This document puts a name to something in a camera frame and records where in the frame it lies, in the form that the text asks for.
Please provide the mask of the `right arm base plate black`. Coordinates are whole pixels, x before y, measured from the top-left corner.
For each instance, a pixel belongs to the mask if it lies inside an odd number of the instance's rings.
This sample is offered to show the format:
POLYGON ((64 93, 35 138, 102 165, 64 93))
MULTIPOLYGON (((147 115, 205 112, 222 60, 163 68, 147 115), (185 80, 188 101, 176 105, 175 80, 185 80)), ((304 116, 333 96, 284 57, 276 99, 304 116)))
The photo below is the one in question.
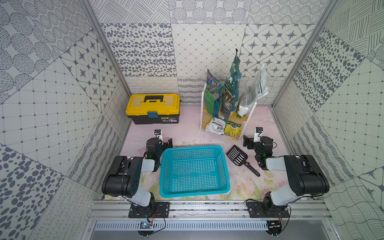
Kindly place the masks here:
POLYGON ((288 206, 265 205, 263 202, 248 199, 245 202, 250 218, 288 218, 290 211, 288 206))

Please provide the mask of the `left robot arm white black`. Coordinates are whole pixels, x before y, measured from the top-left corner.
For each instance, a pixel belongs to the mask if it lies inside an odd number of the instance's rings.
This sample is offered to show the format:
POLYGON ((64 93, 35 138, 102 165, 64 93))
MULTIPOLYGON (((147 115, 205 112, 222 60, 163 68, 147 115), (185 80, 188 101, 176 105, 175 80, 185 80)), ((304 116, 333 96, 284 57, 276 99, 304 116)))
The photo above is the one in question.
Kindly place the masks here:
POLYGON ((143 157, 116 156, 103 183, 102 193, 112 197, 123 197, 131 203, 133 210, 145 216, 156 212, 155 197, 140 187, 142 173, 155 173, 161 165, 161 156, 166 149, 173 147, 173 140, 160 138, 147 141, 143 157))

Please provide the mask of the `teal plastic basket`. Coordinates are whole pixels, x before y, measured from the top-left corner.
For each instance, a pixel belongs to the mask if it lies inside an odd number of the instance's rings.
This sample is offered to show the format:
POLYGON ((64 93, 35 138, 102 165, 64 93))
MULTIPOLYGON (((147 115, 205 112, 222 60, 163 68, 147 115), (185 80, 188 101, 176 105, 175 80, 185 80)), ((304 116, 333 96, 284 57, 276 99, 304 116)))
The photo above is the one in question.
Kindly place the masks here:
POLYGON ((226 194, 230 188, 222 147, 170 148, 163 152, 160 171, 163 198, 226 194))

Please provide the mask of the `yellow small fertilizer bag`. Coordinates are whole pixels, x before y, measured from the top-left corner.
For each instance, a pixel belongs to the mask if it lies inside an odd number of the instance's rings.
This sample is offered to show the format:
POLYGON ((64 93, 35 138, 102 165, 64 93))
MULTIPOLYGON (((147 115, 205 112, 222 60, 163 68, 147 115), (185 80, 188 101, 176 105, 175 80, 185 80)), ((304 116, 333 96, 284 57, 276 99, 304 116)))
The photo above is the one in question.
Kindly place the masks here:
POLYGON ((242 131, 241 124, 238 124, 232 121, 227 121, 226 127, 224 129, 224 135, 237 140, 241 134, 241 131, 242 131))

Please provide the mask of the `colourful green fertilizer bag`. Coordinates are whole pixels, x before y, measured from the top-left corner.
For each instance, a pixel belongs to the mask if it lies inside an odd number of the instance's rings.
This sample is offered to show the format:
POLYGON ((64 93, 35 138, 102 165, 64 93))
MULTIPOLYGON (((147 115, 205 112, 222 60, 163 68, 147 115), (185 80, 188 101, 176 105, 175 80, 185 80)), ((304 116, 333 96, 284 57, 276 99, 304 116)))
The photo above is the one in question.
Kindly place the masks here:
POLYGON ((223 86, 209 70, 207 70, 206 83, 207 86, 204 91, 204 106, 211 116, 217 118, 219 116, 223 86))

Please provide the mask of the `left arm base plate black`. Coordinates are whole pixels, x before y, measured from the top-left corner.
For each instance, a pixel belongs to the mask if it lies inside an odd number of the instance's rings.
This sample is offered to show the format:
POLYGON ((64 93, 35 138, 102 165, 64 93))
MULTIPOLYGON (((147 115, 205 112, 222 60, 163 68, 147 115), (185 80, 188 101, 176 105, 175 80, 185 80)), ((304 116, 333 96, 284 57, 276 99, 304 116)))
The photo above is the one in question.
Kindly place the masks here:
POLYGON ((170 202, 151 202, 147 207, 131 205, 130 219, 150 218, 156 216, 167 218, 169 216, 170 202))

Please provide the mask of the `clear white fertilizer bag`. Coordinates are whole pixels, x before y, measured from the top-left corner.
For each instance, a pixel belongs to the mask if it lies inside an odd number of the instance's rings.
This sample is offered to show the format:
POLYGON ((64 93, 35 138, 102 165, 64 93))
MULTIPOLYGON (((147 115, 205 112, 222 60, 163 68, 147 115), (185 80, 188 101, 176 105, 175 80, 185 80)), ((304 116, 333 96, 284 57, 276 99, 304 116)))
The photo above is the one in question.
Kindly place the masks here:
POLYGON ((260 72, 239 98, 237 113, 240 118, 247 115, 257 101, 269 93, 267 85, 267 64, 263 64, 260 72))

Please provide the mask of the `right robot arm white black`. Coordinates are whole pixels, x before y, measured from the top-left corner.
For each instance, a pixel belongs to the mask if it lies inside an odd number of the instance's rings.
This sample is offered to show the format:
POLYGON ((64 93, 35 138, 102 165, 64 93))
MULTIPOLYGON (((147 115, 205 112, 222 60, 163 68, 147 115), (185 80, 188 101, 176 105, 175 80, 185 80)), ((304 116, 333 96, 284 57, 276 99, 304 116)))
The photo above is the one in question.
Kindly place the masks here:
POLYGON ((283 210, 303 197, 321 197, 329 192, 329 181, 312 155, 274 157, 273 139, 265 136, 256 139, 243 136, 243 139, 243 146, 255 151, 255 159, 262 170, 287 174, 287 184, 265 195, 263 212, 268 213, 272 209, 283 210))

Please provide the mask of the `white green small fertilizer bag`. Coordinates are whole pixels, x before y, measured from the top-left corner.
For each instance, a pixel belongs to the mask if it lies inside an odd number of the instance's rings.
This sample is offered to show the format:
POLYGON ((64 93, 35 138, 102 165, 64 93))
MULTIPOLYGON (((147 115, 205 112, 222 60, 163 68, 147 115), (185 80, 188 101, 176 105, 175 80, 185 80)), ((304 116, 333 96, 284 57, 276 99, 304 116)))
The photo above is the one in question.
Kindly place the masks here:
POLYGON ((224 135, 226 124, 227 123, 224 120, 212 117, 205 128, 205 132, 212 133, 215 135, 224 135))

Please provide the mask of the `tall dark green fertilizer bag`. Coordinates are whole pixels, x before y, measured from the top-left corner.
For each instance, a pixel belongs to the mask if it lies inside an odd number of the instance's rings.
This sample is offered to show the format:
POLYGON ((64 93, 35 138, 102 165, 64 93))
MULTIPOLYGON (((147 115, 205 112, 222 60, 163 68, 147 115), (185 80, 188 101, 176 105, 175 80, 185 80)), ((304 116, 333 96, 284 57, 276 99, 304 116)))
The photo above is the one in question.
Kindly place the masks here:
POLYGON ((238 57, 238 49, 236 49, 235 58, 230 67, 227 79, 222 91, 221 112, 224 119, 229 120, 232 112, 237 109, 239 101, 239 84, 242 74, 240 72, 240 59, 238 57))

